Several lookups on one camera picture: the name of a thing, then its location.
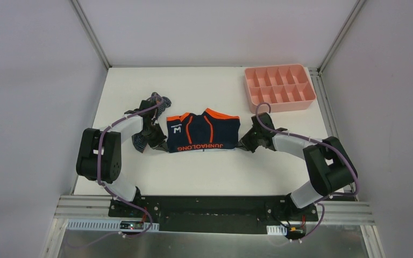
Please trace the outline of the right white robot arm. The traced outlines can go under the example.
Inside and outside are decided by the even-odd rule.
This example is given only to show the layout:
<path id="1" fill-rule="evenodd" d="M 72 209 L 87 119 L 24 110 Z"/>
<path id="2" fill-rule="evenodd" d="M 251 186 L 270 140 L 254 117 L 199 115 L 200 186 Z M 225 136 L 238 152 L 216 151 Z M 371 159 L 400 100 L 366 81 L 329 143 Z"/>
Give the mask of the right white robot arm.
<path id="1" fill-rule="evenodd" d="M 285 200 L 283 211 L 290 220 L 298 220 L 305 214 L 305 207 L 337 195 L 339 189 L 358 180 L 358 173 L 338 138 L 318 140 L 291 133 L 285 128 L 275 128 L 267 112 L 252 117 L 251 129 L 236 147 L 249 152 L 264 147 L 305 162 L 309 180 Z"/>

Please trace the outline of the navy orange underwear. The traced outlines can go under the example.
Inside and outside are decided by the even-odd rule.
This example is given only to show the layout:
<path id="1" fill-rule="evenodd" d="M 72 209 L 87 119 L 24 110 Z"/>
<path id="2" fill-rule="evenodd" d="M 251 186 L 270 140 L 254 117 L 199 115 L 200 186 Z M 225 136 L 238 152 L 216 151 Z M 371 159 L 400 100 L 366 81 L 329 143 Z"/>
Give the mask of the navy orange underwear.
<path id="1" fill-rule="evenodd" d="M 170 153 L 234 149 L 240 118 L 205 109 L 202 114 L 184 113 L 167 117 L 167 147 Z"/>

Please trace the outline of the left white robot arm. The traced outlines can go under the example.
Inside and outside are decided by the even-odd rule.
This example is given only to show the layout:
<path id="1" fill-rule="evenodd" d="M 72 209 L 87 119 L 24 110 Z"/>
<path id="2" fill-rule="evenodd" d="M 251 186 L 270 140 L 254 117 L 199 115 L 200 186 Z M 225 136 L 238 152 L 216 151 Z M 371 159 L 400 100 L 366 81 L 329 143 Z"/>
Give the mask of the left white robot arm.
<path id="1" fill-rule="evenodd" d="M 166 97 L 154 95 L 142 100 L 134 110 L 103 129 L 87 128 L 82 133 L 76 172 L 102 186 L 115 199 L 123 201 L 122 210 L 129 217 L 141 214 L 143 204 L 136 199 L 138 188 L 130 184 L 122 169 L 122 144 L 131 141 L 138 151 L 147 146 L 167 152 L 168 145 L 157 119 L 170 107 Z"/>

